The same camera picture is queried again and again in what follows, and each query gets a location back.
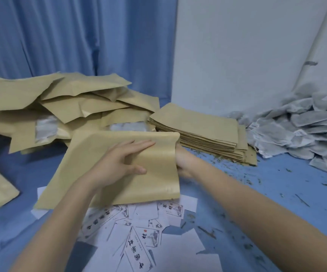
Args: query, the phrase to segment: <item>forearm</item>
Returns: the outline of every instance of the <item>forearm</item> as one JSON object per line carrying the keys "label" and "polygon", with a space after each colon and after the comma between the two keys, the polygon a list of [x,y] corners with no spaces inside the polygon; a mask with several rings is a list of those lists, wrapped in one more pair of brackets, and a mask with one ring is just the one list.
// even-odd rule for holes
{"label": "forearm", "polygon": [[189,173],[283,271],[327,271],[327,236],[219,169],[193,159]]}
{"label": "forearm", "polygon": [[11,271],[64,271],[94,194],[95,189],[85,176],[78,179],[21,253]]}

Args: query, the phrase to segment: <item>curtain fold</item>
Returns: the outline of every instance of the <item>curtain fold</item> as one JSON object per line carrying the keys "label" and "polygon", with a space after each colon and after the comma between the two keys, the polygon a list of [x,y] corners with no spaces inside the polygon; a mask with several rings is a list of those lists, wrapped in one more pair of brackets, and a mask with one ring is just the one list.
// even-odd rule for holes
{"label": "curtain fold", "polygon": [[0,0],[0,77],[117,73],[171,99],[177,0]]}

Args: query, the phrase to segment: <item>blue floor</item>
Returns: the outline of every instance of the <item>blue floor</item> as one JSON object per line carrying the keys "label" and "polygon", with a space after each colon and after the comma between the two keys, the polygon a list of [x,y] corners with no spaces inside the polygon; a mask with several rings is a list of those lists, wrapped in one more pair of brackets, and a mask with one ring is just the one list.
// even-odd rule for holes
{"label": "blue floor", "polygon": [[[48,184],[66,150],[63,144],[54,143],[33,154],[8,155],[8,146],[9,139],[0,136],[0,173],[21,194],[0,208],[0,271],[8,271],[49,216],[35,220],[30,210],[37,200],[36,188]],[[268,160],[258,157],[258,167],[249,167],[219,161],[211,155],[198,156],[293,211],[327,235],[327,173],[309,166],[308,161],[283,154]],[[185,211],[182,228],[170,226],[165,233],[182,234],[195,228],[205,252],[219,254],[223,271],[278,271],[200,185],[181,179],[180,187],[181,194],[199,199],[197,212]],[[213,233],[215,238],[199,226]],[[76,243],[66,271],[81,271],[94,251],[94,247]]]}

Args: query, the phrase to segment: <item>hand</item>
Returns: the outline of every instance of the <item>hand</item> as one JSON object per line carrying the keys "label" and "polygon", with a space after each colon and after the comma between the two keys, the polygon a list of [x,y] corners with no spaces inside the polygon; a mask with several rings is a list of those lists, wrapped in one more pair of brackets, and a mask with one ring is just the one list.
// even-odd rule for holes
{"label": "hand", "polygon": [[145,174],[147,170],[139,165],[127,165],[125,157],[142,151],[156,142],[134,140],[111,146],[102,158],[84,176],[93,182],[94,188],[111,185],[128,174]]}
{"label": "hand", "polygon": [[185,150],[180,143],[176,143],[175,159],[177,166],[177,173],[180,177],[192,178],[190,174],[190,165],[197,157],[187,150]]}

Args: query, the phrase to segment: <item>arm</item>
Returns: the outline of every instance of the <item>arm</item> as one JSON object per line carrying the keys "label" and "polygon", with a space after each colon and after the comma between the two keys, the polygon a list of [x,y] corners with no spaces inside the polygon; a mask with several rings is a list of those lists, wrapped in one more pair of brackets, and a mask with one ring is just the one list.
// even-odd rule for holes
{"label": "arm", "polygon": [[327,271],[327,236],[318,229],[179,145],[176,162],[211,193],[279,269]]}
{"label": "arm", "polygon": [[10,271],[64,271],[84,215],[97,190],[127,174],[145,174],[146,169],[138,165],[126,165],[124,159],[154,143],[127,141],[109,148],[97,164],[70,187]]}

